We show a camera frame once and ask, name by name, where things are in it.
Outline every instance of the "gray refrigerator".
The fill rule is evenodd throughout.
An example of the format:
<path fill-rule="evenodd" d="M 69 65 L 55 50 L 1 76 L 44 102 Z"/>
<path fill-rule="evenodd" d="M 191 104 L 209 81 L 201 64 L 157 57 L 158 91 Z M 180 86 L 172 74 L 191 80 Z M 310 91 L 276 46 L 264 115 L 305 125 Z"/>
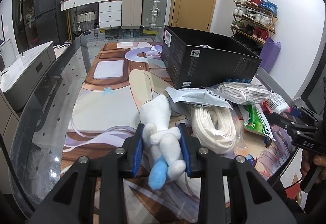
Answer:
<path fill-rule="evenodd" d="M 34 0 L 36 28 L 40 44 L 53 41 L 64 43 L 68 37 L 66 12 L 61 11 L 63 0 Z"/>

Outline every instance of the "shoe rack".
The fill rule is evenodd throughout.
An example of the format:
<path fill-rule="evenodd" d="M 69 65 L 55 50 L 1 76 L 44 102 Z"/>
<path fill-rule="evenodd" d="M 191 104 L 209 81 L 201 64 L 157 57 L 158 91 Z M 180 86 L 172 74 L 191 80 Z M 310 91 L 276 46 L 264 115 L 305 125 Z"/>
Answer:
<path fill-rule="evenodd" d="M 238 16 L 238 15 L 234 15 L 233 14 L 234 20 L 237 21 L 237 18 L 240 18 L 240 20 L 238 20 L 239 22 L 241 22 L 242 20 L 244 20 L 244 21 L 249 22 L 250 24 L 254 24 L 255 26 L 258 26 L 258 27 L 260 27 L 262 29 L 265 29 L 268 32 L 268 36 L 273 36 L 274 34 L 276 34 L 275 22 L 278 20 L 278 18 L 273 15 L 273 12 L 271 12 L 269 10 L 266 10 L 266 9 L 263 9 L 263 8 L 260 8 L 260 7 L 255 7 L 255 6 L 247 5 L 247 4 L 240 4 L 240 3 L 236 3 L 235 2 L 235 5 L 236 5 L 236 7 L 245 7 L 248 10 L 252 10 L 252 11 L 255 11 L 255 12 L 260 13 L 262 15 L 265 15 L 267 17 L 270 17 L 272 19 L 272 23 L 269 26 L 264 26 L 264 25 L 262 25 L 260 23 L 256 23 L 256 22 L 253 22 L 253 21 L 251 21 L 249 19 L 243 18 L 242 16 Z M 234 27 L 231 26 L 231 30 L 232 30 L 232 33 L 233 34 L 235 34 L 234 31 L 236 31 L 236 32 L 239 32 L 239 33 L 241 33 L 241 34 L 243 34 L 243 35 L 245 35 L 245 36 L 253 39 L 254 41 L 256 41 L 256 42 L 258 42 L 260 44 L 264 44 L 260 40 L 258 40 L 256 38 L 254 38 L 254 37 L 252 37 L 252 36 L 250 36 L 250 35 L 242 32 L 241 30 L 239 30 L 237 28 L 234 28 Z"/>

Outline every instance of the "red shoe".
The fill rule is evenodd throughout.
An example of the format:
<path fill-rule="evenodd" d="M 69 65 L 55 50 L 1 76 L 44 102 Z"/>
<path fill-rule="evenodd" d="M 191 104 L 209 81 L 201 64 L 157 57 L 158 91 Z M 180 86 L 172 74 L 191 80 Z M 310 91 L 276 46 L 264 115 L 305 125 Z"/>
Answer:
<path fill-rule="evenodd" d="M 269 37 L 268 32 L 266 30 L 260 29 L 260 35 L 258 40 L 265 43 L 268 37 Z"/>
<path fill-rule="evenodd" d="M 252 34 L 252 37 L 258 39 L 259 36 L 260 36 L 260 28 L 259 27 L 255 27 L 254 33 Z"/>
<path fill-rule="evenodd" d="M 252 6 L 256 6 L 258 7 L 259 4 L 262 4 L 263 1 L 262 0 L 251 0 L 251 1 L 247 1 L 246 4 L 252 5 Z"/>

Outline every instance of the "purple bag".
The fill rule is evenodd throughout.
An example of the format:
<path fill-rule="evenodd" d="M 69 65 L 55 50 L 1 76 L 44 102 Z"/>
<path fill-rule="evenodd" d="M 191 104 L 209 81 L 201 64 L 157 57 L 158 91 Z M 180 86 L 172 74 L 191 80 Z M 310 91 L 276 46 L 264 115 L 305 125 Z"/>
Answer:
<path fill-rule="evenodd" d="M 275 43 L 270 37 L 266 40 L 259 57 L 261 58 L 260 66 L 270 72 L 274 66 L 278 54 L 281 51 L 281 42 Z"/>

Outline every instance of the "plush toy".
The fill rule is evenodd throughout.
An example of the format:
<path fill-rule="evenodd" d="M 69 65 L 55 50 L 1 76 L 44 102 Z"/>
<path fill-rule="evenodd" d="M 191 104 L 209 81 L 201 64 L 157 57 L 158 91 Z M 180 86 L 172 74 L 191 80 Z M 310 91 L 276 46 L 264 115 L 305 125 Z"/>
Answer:
<path fill-rule="evenodd" d="M 144 152 L 152 167 L 148 185 L 158 190 L 165 182 L 176 180 L 185 171 L 186 163 L 179 144 L 180 130 L 175 126 L 169 129 L 171 108 L 163 94 L 145 103 L 139 109 L 139 115 L 145 124 Z"/>

